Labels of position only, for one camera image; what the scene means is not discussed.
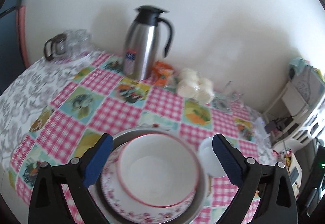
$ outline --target blue gripper pad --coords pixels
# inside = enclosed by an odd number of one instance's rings
[[[223,169],[225,170],[230,182],[238,186],[239,188],[243,184],[242,169],[238,164],[236,158],[229,151],[229,148],[233,148],[228,141],[224,143],[219,135],[224,138],[222,134],[216,134],[212,139],[212,148],[216,156],[218,157]]]
[[[86,188],[96,183],[112,150],[113,137],[108,134],[84,170],[83,185]]]

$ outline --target metal basin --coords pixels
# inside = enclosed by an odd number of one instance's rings
[[[159,129],[154,128],[133,128],[129,130],[122,131],[116,135],[113,136],[114,139],[114,147],[113,149],[119,147],[125,142],[128,142],[132,139],[134,139],[137,136],[147,134],[147,133],[155,133],[155,132],[163,132],[166,133],[166,131],[162,131]],[[202,209],[203,203],[206,199],[207,195],[207,189],[208,189],[208,181],[207,176],[202,168],[202,165],[200,162],[199,164],[199,182],[196,187],[196,193],[194,196],[194,199],[191,203],[191,205],[188,207],[188,209],[179,217],[177,217],[174,220],[167,221],[168,224],[188,224],[192,220],[195,219],[195,217],[199,214],[200,210]],[[129,221],[118,215],[106,202],[101,186],[100,186],[100,178],[97,180],[97,183],[91,187],[89,187],[89,192],[93,196],[96,204],[104,214],[104,216],[109,220],[110,223],[113,224],[133,224],[134,222]]]

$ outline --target floral plate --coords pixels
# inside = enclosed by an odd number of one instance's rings
[[[195,192],[184,202],[173,207],[150,207],[132,199],[120,185],[116,164],[125,145],[115,149],[109,156],[100,176],[101,188],[108,204],[123,218],[138,224],[161,224],[183,214],[192,203]]]

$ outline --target black handle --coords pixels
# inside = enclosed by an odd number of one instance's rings
[[[167,42],[166,47],[165,47],[165,54],[164,54],[164,58],[165,58],[167,56],[167,54],[168,54],[170,44],[172,43],[172,39],[173,39],[173,27],[172,27],[171,23],[168,22],[164,18],[158,18],[157,21],[158,22],[164,22],[169,27],[169,38],[168,38],[168,42]]]
[[[53,42],[51,43],[51,53],[50,53],[50,55],[48,56],[47,53],[46,53],[46,45],[51,41],[53,41],[53,38],[51,38],[50,40],[47,40],[45,45],[44,45],[44,56],[45,56],[45,59],[47,61],[52,61],[54,59],[54,57],[53,57]]]

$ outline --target metal screw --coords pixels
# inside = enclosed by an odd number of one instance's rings
[[[252,158],[252,157],[248,157],[248,158],[247,158],[247,162],[248,162],[249,164],[253,165],[253,164],[255,164],[255,159]]]
[[[278,162],[277,165],[278,165],[278,167],[280,167],[280,168],[284,168],[284,167],[285,167],[285,165],[284,165],[283,162]]]
[[[46,161],[44,161],[44,162],[41,162],[41,167],[47,167],[47,165],[48,165],[48,162],[46,162]]]
[[[73,165],[79,163],[79,161],[80,161],[80,159],[79,159],[78,157],[74,157],[74,158],[71,159],[71,163],[72,163]]]

